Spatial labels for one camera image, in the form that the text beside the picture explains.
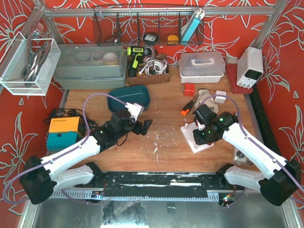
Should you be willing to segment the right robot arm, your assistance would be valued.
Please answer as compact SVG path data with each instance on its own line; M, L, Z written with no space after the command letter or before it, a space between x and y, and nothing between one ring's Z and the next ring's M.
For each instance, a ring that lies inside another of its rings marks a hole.
M207 105L194 112L198 129L193 130L197 145L215 143L221 139L243 153L259 171L242 169L233 164L222 166L216 174L220 184L238 185L260 192L275 206L282 205L300 188L301 164L276 154L251 135L231 113L217 115Z

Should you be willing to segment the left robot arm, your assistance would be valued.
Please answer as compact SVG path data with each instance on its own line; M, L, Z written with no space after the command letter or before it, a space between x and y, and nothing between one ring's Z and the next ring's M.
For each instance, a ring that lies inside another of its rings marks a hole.
M127 103L125 109L116 111L111 119L95 128L79 142L43 158L30 157L24 174L19 182L34 205L46 201L54 191L75 185L90 183L101 174L99 167L89 162L80 168L73 168L80 161L97 155L113 146L118 146L119 139L132 132L146 135L152 120L139 122L138 116L143 107L137 103Z

